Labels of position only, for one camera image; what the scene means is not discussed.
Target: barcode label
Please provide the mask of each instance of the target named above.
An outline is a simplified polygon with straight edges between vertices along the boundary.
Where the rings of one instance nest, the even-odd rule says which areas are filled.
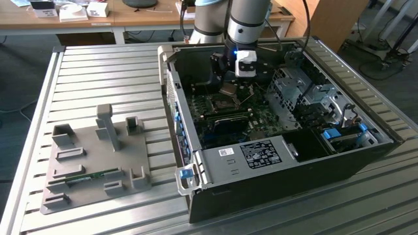
[[[223,157],[223,156],[227,156],[227,155],[233,155],[234,154],[234,149],[233,148],[226,148],[226,149],[221,149],[219,150],[219,155]]]

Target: wooden desk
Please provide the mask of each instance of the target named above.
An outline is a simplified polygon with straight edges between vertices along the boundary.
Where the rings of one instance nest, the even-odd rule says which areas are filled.
[[[107,18],[90,17],[88,21],[60,23],[58,17],[38,18],[27,7],[18,7],[11,0],[0,0],[0,35],[112,32],[116,44],[124,44],[126,31],[179,29],[175,2],[159,0],[155,8],[135,12],[122,0],[107,0],[111,10]],[[270,23],[278,27],[279,37],[285,37],[294,19],[282,13],[271,14]],[[185,28],[194,28],[194,20],[185,21]]]
[[[115,24],[114,0],[107,0],[110,5],[110,16],[90,17],[88,21],[60,23],[59,17],[38,18],[27,6],[18,7],[11,0],[0,0],[0,29],[35,29],[35,28],[75,28],[91,27],[95,24]]]
[[[306,34],[306,11],[302,0],[275,0],[297,17],[287,37]],[[311,17],[311,36],[318,36],[326,45],[338,51],[352,27],[358,21],[369,0],[307,0]]]

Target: black computer case side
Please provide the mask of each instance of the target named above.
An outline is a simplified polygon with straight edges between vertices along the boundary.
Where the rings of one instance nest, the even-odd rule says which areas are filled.
[[[190,223],[250,210],[257,205],[346,180],[398,146],[398,142],[382,144],[364,151],[197,191],[190,200]],[[349,183],[341,182],[330,187]]]

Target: aluminum slotted table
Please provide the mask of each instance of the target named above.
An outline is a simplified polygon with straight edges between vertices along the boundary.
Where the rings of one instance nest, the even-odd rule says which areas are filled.
[[[309,47],[406,143],[354,177],[237,214],[189,224],[158,77],[158,44],[67,47],[52,54],[0,234],[377,234],[418,231],[418,127],[321,41]],[[50,215],[39,212],[54,125],[145,121],[150,191]]]

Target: motherboard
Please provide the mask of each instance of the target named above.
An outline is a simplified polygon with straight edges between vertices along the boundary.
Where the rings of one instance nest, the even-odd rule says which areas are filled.
[[[187,98],[203,148],[215,148],[271,137],[283,132],[279,116],[271,111],[269,86],[226,83],[219,93]]]

